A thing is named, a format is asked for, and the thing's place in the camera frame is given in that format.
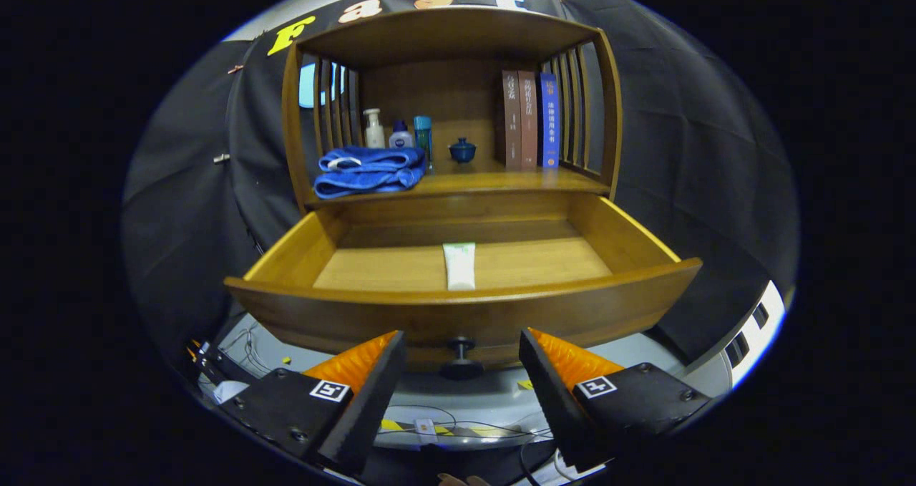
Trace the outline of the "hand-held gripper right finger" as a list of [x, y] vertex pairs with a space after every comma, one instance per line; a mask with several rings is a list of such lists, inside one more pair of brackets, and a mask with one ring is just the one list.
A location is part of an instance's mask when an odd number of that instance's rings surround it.
[[560, 454], [579, 472], [648, 454], [713, 407], [651, 363], [622, 366], [533, 327], [520, 332], [518, 359]]

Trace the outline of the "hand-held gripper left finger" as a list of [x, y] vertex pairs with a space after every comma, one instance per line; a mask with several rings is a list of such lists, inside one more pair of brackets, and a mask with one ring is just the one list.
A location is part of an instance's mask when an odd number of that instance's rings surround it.
[[307, 372], [266, 373], [218, 408], [289, 457], [358, 475], [405, 366], [405, 333], [389, 331]]

